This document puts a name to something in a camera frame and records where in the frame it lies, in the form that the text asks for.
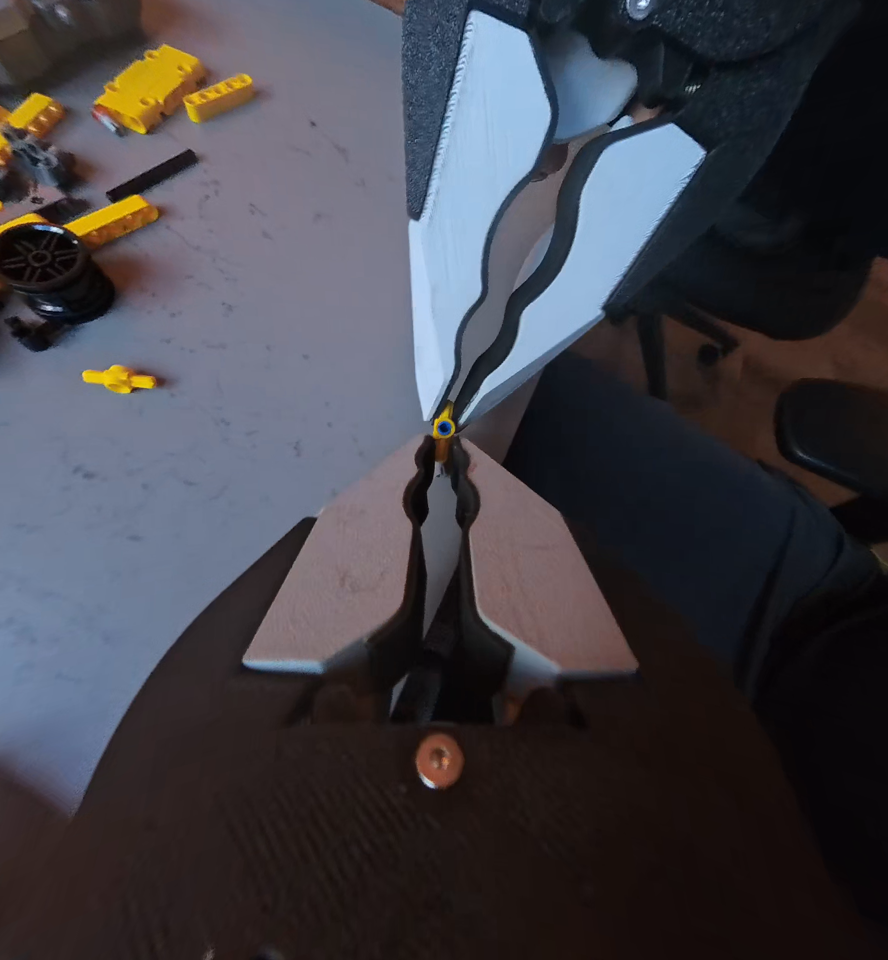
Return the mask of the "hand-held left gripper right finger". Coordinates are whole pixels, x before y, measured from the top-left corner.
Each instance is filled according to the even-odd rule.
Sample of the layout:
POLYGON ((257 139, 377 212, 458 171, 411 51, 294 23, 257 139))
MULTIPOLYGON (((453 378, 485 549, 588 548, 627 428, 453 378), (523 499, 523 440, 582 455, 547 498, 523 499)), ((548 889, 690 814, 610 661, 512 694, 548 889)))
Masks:
POLYGON ((463 690, 511 724, 538 690, 633 677, 638 660, 561 513, 473 442, 450 454, 463 690))

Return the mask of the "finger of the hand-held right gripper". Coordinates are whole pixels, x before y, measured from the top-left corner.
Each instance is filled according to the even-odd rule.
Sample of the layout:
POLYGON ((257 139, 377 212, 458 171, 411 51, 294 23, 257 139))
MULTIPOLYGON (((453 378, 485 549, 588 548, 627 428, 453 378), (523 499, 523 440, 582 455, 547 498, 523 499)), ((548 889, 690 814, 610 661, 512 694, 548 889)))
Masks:
POLYGON ((430 422, 486 299, 499 220, 536 171, 558 109, 526 7, 410 7, 407 18, 411 318, 430 422))
POLYGON ((524 262, 494 342, 459 391, 467 426, 586 334, 704 163, 673 122, 594 137, 560 185, 552 226, 524 262))

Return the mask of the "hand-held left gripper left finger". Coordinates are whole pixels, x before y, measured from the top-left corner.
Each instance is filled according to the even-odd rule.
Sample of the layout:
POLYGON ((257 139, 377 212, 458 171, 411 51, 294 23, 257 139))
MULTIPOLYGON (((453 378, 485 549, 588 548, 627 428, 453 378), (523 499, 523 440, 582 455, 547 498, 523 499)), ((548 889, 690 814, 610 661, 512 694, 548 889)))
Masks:
POLYGON ((317 516, 243 664, 288 674, 400 679, 424 624, 422 526, 435 473, 419 435, 317 516))

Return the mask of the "black chair base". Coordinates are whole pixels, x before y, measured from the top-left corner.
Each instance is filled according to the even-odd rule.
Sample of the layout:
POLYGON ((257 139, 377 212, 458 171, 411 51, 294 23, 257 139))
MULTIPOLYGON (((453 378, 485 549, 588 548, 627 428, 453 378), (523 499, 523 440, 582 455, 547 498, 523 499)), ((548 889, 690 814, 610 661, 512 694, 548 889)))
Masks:
POLYGON ((664 319, 704 338, 698 366, 739 347, 723 324, 775 342, 808 341, 851 311, 873 260, 799 217, 734 203, 632 302, 648 393, 667 400, 664 319))

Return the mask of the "short yellow holed beam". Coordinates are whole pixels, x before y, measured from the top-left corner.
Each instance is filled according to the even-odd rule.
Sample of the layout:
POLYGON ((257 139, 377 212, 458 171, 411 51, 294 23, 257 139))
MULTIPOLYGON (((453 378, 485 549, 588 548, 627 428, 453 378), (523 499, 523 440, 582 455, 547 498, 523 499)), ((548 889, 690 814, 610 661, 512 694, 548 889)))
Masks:
POLYGON ((201 125, 244 106, 256 93, 252 77, 241 73, 186 94, 183 105, 190 121, 201 125))

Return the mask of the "black office chair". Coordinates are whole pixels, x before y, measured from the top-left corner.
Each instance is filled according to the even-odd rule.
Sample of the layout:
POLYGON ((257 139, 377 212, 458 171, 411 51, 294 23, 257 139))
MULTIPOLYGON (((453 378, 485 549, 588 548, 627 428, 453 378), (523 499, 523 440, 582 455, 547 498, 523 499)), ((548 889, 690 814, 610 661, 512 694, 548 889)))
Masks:
POLYGON ((795 381, 776 400, 774 434, 787 462, 854 495, 832 509, 851 537, 888 544, 888 390, 795 381))

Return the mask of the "black axle rod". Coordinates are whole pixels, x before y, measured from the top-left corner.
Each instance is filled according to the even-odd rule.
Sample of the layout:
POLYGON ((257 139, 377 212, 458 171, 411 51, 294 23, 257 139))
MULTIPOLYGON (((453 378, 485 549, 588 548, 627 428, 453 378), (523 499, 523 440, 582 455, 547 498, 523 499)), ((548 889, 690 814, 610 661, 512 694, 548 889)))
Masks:
POLYGON ((195 150, 183 150, 114 186, 106 191, 105 196, 113 204, 131 196, 142 195, 193 168, 199 162, 200 157, 195 150))

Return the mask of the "yellow studded block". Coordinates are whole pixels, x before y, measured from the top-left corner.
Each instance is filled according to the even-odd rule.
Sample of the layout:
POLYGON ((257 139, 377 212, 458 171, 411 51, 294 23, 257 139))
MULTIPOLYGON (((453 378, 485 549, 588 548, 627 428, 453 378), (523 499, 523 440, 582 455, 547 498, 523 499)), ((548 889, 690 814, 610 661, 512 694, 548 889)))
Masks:
POLYGON ((105 84, 91 114, 108 129, 149 135, 207 76, 202 62, 168 44, 148 50, 105 84))

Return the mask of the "long yellow holed beam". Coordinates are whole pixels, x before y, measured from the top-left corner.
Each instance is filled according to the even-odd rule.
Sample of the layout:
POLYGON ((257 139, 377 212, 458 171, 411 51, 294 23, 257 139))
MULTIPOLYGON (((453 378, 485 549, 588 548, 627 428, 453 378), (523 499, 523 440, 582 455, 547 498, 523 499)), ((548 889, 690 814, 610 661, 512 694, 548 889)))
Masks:
POLYGON ((131 195, 65 224, 91 251, 156 222, 161 215, 157 206, 141 195, 131 195))

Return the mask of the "black spoked wheel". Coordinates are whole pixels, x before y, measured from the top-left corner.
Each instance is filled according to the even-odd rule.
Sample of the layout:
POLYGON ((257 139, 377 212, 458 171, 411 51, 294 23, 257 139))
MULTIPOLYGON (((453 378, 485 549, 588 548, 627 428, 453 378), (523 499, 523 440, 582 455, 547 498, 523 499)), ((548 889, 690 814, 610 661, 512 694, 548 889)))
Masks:
POLYGON ((115 287, 71 230, 24 222, 0 233, 0 281, 41 319, 79 326, 104 316, 115 287))

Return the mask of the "pile of building brick parts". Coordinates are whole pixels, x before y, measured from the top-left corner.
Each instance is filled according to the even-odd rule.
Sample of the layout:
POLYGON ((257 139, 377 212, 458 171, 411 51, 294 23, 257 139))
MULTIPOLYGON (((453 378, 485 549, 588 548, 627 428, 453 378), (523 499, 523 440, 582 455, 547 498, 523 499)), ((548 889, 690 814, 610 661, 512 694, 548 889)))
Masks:
MULTIPOLYGON (((66 193, 66 188, 75 181, 74 155, 56 150, 42 139, 64 114, 58 102, 34 94, 17 110, 0 119, 0 234, 23 223, 64 227, 69 221, 97 210, 91 210, 84 199, 66 193)), ((21 300, 33 317, 6 318, 5 327, 30 353, 47 352, 71 330, 96 321, 63 326, 42 319, 0 280, 0 306, 5 306, 12 297, 21 300)))

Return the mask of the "grey angular block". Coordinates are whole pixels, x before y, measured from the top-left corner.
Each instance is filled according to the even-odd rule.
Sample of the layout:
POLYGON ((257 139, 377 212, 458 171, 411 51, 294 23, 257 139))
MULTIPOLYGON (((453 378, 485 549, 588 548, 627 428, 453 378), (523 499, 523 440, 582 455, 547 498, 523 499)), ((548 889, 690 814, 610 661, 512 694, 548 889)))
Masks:
POLYGON ((141 12, 140 1, 0 1, 0 88, 139 32, 141 12))

